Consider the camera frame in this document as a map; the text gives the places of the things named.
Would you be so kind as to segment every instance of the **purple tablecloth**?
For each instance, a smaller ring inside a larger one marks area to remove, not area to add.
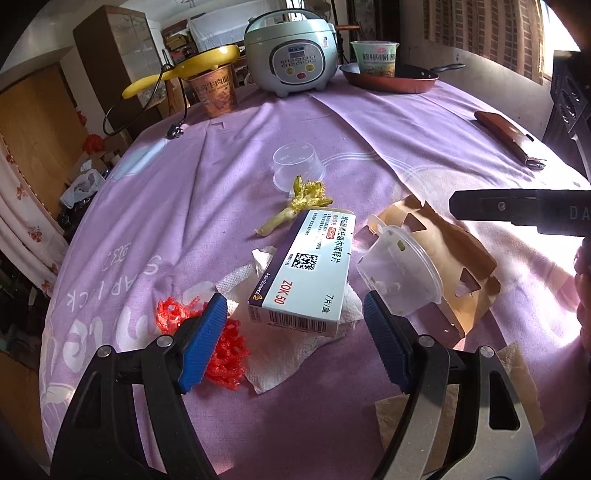
[[[254,235],[286,201],[272,182],[272,154],[293,141],[315,146],[327,165],[334,206],[357,215],[356,230],[408,192],[451,220],[456,189],[588,189],[555,158],[542,173],[519,165],[474,120],[489,106],[444,83],[423,95],[372,93],[337,75],[322,93],[278,99],[239,89],[239,110],[206,119],[191,108],[184,135],[162,140],[171,120],[145,131],[114,169],[67,253],[51,299],[41,356],[43,429],[53,453],[73,390],[96,348],[143,348],[156,337],[159,300],[215,282],[278,244],[285,228]],[[588,358],[577,338],[572,260],[580,240],[533,228],[466,222],[499,262],[502,293],[466,339],[501,348],[518,341],[539,390],[546,428],[537,436],[546,467],[566,447],[589,397]],[[352,257],[349,281],[367,291]],[[413,322],[447,343],[435,306]],[[160,465],[137,389],[145,450]],[[204,382],[184,396],[187,411],[223,479],[369,478],[384,451],[374,402],[398,394],[363,322],[328,344],[275,389],[256,395]]]

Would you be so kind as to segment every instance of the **wooden door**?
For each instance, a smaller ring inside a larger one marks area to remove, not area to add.
[[[0,94],[0,133],[23,177],[55,218],[87,136],[59,66],[40,70]]]

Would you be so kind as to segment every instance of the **black cable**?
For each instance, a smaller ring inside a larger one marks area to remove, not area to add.
[[[112,137],[113,135],[117,135],[118,133],[121,133],[126,128],[130,127],[147,110],[147,106],[150,104],[150,102],[154,98],[154,95],[156,95],[156,91],[158,91],[158,87],[160,86],[160,81],[162,80],[162,75],[164,75],[164,72],[166,72],[167,70],[173,69],[173,68],[174,68],[174,66],[172,66],[170,63],[165,63],[164,65],[162,65],[162,68],[160,69],[160,75],[158,76],[158,80],[156,81],[156,86],[154,87],[154,90],[152,91],[152,95],[150,95],[150,99],[142,107],[141,112],[138,113],[138,115],[131,122],[129,122],[127,125],[125,125],[124,127],[120,128],[118,130],[114,130],[111,133],[108,133],[108,131],[106,129],[106,127],[107,127],[107,119],[109,118],[109,114],[111,113],[111,110],[113,108],[115,108],[117,105],[119,105],[121,103],[121,100],[123,100],[123,98],[119,97],[119,101],[117,103],[114,103],[111,106],[111,108],[109,108],[109,110],[105,114],[105,118],[103,118],[103,132],[104,132],[104,134],[107,137]],[[187,102],[185,101],[185,117],[186,116],[187,116]]]
[[[178,84],[180,85],[181,92],[183,94],[183,103],[184,103],[184,110],[185,111],[184,111],[183,119],[179,123],[170,125],[170,128],[168,129],[168,132],[166,133],[166,138],[168,138],[169,140],[172,140],[173,138],[178,138],[184,133],[183,129],[181,127],[183,126],[183,124],[187,120],[187,110],[188,110],[187,109],[187,96],[185,94],[183,80],[181,78],[178,79]]]

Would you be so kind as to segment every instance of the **screw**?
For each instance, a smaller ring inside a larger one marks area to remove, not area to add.
[[[421,335],[418,338],[418,344],[425,348],[431,348],[433,345],[435,345],[435,340],[433,337],[429,337],[429,335]]]
[[[162,348],[166,348],[173,344],[173,338],[170,335],[162,335],[162,337],[158,337],[156,340],[156,345],[161,346]]]
[[[485,356],[487,358],[492,358],[495,356],[495,351],[487,345],[480,347],[480,353],[482,354],[482,356]]]
[[[109,345],[103,345],[99,347],[96,354],[101,358],[105,358],[106,356],[109,356],[112,351],[113,349]]]

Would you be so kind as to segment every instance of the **yellow vegetable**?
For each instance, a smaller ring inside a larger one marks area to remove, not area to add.
[[[326,207],[332,202],[333,199],[324,194],[324,183],[321,181],[303,183],[298,176],[294,181],[294,197],[287,207],[255,232],[260,236],[267,236],[283,222],[294,220],[302,210],[309,207]]]

